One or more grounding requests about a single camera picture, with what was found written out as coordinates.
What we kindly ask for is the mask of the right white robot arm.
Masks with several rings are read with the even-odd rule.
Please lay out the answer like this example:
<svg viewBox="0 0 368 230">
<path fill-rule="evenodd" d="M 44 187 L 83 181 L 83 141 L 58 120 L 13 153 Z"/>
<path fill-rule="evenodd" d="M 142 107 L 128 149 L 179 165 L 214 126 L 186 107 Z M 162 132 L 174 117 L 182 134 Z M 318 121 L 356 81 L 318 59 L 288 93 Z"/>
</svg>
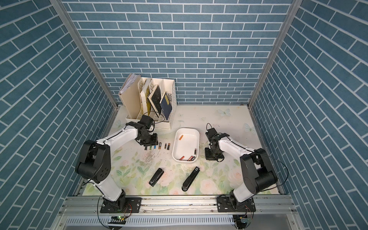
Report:
<svg viewBox="0 0 368 230">
<path fill-rule="evenodd" d="M 210 128 L 205 133 L 209 147 L 205 148 L 205 158 L 221 162 L 223 153 L 238 159 L 241 166 L 242 184 L 230 192 L 230 199 L 237 206 L 254 195 L 268 189 L 278 181 L 274 167 L 266 151 L 252 149 L 234 141 L 227 133 L 218 133 Z"/>
</svg>

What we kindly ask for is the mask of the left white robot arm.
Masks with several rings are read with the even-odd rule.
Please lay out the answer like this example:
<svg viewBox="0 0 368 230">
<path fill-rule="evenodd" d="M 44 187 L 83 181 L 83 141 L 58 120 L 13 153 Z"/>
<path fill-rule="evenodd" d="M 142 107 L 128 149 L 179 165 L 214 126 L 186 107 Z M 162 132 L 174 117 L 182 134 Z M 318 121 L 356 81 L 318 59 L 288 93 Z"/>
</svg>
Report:
<svg viewBox="0 0 368 230">
<path fill-rule="evenodd" d="M 76 173 L 95 185 L 102 193 L 104 201 L 123 207 L 125 192 L 110 174 L 114 152 L 132 140 L 144 147 L 158 145 L 154 128 L 153 118 L 143 115 L 140 121 L 128 122 L 123 129 L 110 136 L 85 141 L 75 166 Z"/>
</svg>

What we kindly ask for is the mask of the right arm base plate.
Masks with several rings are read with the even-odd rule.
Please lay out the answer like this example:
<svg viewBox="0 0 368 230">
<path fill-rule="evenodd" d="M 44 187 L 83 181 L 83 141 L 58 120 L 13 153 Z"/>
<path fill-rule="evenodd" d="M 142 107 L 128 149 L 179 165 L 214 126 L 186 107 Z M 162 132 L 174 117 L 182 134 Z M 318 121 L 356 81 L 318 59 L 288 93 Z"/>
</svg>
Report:
<svg viewBox="0 0 368 230">
<path fill-rule="evenodd" d="M 217 197 L 218 212 L 255 212 L 256 207 L 253 198 L 238 202 L 234 196 L 219 195 Z"/>
</svg>

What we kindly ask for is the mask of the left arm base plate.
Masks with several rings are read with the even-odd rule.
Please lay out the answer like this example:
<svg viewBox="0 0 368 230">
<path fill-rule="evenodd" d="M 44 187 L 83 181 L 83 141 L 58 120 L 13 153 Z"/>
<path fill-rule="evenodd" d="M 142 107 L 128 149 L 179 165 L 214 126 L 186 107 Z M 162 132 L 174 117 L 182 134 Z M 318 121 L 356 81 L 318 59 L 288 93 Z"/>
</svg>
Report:
<svg viewBox="0 0 368 230">
<path fill-rule="evenodd" d="M 139 213 L 141 197 L 120 197 L 117 201 L 110 201 L 103 198 L 100 213 Z"/>
</svg>

